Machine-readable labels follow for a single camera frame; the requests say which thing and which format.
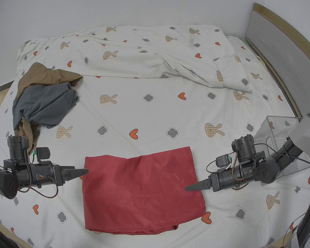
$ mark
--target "bed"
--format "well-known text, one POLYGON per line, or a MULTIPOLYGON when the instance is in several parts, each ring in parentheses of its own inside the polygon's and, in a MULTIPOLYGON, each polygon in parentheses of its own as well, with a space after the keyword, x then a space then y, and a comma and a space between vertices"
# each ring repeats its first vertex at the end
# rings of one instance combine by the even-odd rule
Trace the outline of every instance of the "bed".
MULTIPOLYGON (((293 42, 274 17, 254 4, 245 40, 215 26, 184 25, 101 27, 24 43, 17 77, 0 108, 0 160, 9 158, 17 83, 40 62, 83 75, 74 87, 77 105, 58 127, 38 130, 38 146, 49 147, 51 161, 83 168, 85 157, 130 158, 190 146, 198 180, 207 178, 206 165, 231 152, 234 139, 254 135, 267 115, 307 114, 309 71, 303 67, 310 63, 309 42, 296 33, 293 42), (270 41, 283 45, 267 46, 270 41), (286 73, 296 69, 292 61, 302 66, 294 75, 286 73), (215 135, 208 135, 207 123, 215 135), (61 137, 59 128, 65 130, 61 137)), ((306 170, 270 185, 252 182, 241 191, 203 191, 209 221, 195 219, 159 235, 86 230, 79 178, 52 200, 35 192, 0 198, 0 221, 33 247, 266 247, 306 211, 308 178, 306 170), (278 200, 270 209, 268 195, 278 200)), ((53 195, 55 186, 40 192, 53 195)))

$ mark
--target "clothing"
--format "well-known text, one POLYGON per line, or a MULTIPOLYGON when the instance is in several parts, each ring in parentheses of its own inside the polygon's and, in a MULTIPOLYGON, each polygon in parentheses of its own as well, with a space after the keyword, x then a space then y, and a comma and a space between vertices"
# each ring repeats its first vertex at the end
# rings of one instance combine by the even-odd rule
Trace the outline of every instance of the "clothing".
POLYGON ((28 137, 29 153, 37 146, 38 124, 48 128, 58 125, 75 105, 76 92, 71 86, 82 77, 65 70, 52 71, 36 62, 19 80, 12 107, 13 127, 15 135, 28 137))
POLYGON ((85 228, 112 234, 159 234, 206 213, 190 147, 134 158, 86 157, 85 228))

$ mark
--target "headboard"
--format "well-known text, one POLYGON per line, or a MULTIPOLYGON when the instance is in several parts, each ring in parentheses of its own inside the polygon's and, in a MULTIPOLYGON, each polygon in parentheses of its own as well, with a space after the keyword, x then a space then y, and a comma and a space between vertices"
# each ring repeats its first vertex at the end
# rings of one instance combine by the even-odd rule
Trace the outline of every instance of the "headboard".
POLYGON ((310 112, 310 42, 281 17, 254 3, 246 40, 278 81, 297 117, 310 112))

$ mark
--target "clear plastic box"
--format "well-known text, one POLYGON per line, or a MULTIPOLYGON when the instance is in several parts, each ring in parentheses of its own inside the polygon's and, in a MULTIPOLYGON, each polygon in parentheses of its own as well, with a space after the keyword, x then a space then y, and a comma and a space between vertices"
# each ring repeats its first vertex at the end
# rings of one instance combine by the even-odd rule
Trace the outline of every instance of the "clear plastic box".
MULTIPOLYGON (((288 116, 271 116, 268 115, 264 122, 260 125, 259 130, 254 136, 254 143, 265 143, 270 145, 273 149, 278 151, 286 142, 286 138, 298 125, 302 118, 288 117, 288 116)), ((266 157, 273 153, 273 151, 265 145, 256 145, 256 152, 265 151, 266 157)), ((302 153, 300 158, 310 161, 307 154, 302 153)), ((283 178, 299 171, 310 168, 309 164, 296 160, 287 166, 276 178, 283 178)))

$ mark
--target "mattress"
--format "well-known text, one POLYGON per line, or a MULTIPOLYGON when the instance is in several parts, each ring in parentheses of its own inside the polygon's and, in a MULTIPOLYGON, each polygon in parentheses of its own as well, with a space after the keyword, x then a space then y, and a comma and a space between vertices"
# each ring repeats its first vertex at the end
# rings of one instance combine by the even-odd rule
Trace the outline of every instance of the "mattress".
MULTIPOLYGON (((197 178, 203 180, 209 175, 206 165, 230 153, 234 139, 254 135, 267 115, 293 116, 264 64, 239 38, 224 36, 220 28, 103 27, 21 46, 16 80, 0 107, 0 160, 9 158, 7 136, 14 133, 11 107, 18 80, 36 61, 84 76, 74 87, 79 95, 77 105, 60 125, 38 130, 38 146, 49 147, 50 160, 63 166, 83 168, 85 157, 104 154, 130 158, 190 146, 197 178), (139 38, 132 35, 142 30, 139 38), (159 35, 171 39, 150 44, 159 35), (131 43, 129 37, 137 40, 131 43), (99 45, 93 43, 80 50, 80 45, 89 41, 99 45), (182 44, 173 47, 171 42, 182 44), (43 54, 54 45, 58 51, 50 56, 43 54), (136 54, 145 50, 149 57, 139 60, 123 46, 136 49, 136 54), (122 57, 121 49, 129 52, 122 57), (106 51, 110 53, 104 59, 106 51), (197 64, 199 57, 208 59, 201 65, 197 64), (122 58, 120 63, 135 66, 128 70, 125 64, 118 67, 113 61, 118 58, 122 58), (99 67, 103 62, 110 64, 99 67), (217 71, 222 71, 224 80, 219 80, 217 71), (214 135, 206 131, 207 123, 214 127, 214 135), (59 137, 58 129, 65 129, 69 135, 59 137)), ((18 193, 14 200, 0 198, 0 220, 34 247, 265 247, 283 236, 292 221, 306 211, 309 177, 306 170, 270 185, 252 182, 240 191, 205 190, 202 193, 208 213, 204 221, 195 219, 158 235, 86 230, 79 178, 60 187, 54 199, 32 191, 18 193), (271 208, 266 201, 269 198, 278 200, 271 208)), ((54 195, 55 186, 45 186, 40 192, 54 195)))

